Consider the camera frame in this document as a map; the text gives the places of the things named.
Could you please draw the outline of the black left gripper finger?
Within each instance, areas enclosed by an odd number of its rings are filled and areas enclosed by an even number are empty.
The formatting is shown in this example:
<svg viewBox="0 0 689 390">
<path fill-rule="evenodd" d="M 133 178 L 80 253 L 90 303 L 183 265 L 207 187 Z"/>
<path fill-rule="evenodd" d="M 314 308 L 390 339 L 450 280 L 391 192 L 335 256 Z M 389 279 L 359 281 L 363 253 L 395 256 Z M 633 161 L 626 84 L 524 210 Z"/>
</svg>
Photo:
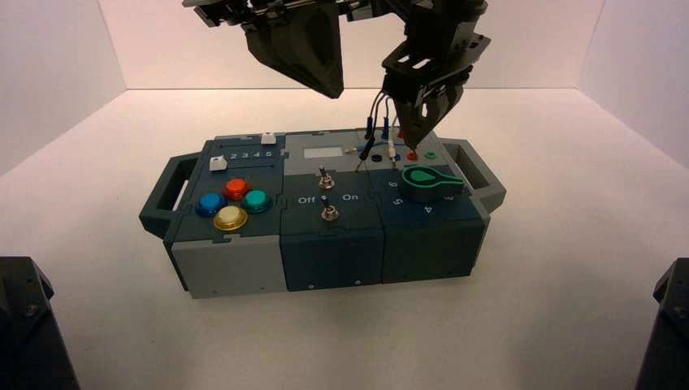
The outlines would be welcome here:
<svg viewBox="0 0 689 390">
<path fill-rule="evenodd" d="M 338 6 L 323 5 L 323 14 L 324 84 L 327 86 L 328 97 L 337 99 L 344 91 Z"/>
<path fill-rule="evenodd" d="M 330 12 L 285 11 L 245 24 L 249 52 L 264 66 L 330 96 Z"/>
</svg>

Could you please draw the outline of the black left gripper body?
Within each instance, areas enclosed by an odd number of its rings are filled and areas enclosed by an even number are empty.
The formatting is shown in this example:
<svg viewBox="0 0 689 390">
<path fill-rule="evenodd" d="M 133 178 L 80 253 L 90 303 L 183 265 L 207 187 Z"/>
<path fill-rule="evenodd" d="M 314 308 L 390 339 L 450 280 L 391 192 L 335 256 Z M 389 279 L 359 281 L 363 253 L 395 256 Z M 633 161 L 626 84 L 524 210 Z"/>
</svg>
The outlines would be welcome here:
<svg viewBox="0 0 689 390">
<path fill-rule="evenodd" d="M 302 11 L 311 6 L 334 5 L 338 15 L 348 21 L 374 17 L 372 1 L 183 1 L 210 28 L 251 22 L 259 17 L 279 18 L 289 11 Z"/>
</svg>

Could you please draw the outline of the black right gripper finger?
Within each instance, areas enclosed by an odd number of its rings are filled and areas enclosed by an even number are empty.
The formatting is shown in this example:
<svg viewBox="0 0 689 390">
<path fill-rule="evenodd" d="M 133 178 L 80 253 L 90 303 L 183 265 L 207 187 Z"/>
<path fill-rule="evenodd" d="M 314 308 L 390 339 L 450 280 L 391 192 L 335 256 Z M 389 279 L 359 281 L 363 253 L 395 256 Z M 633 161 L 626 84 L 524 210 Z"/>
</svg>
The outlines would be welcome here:
<svg viewBox="0 0 689 390">
<path fill-rule="evenodd" d="M 464 92 L 464 81 L 455 80 L 434 86 L 420 85 L 415 91 L 415 145 L 434 130 L 436 125 L 458 104 Z"/>
<path fill-rule="evenodd" d="M 411 103 L 395 101 L 395 108 L 406 146 L 417 147 L 428 134 L 423 105 L 414 106 Z"/>
</svg>

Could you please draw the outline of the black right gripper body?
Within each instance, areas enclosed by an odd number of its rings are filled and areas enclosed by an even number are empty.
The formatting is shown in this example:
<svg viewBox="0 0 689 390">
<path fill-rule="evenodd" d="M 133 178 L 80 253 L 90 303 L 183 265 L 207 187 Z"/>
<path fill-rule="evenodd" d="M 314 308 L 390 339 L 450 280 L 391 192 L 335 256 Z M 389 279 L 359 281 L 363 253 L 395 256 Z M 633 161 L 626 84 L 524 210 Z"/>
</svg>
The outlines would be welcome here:
<svg viewBox="0 0 689 390">
<path fill-rule="evenodd" d="M 405 40 L 383 61 L 382 90 L 395 100 L 420 100 L 442 82 L 470 72 L 491 39 L 475 32 L 486 5 L 392 5 Z"/>
</svg>

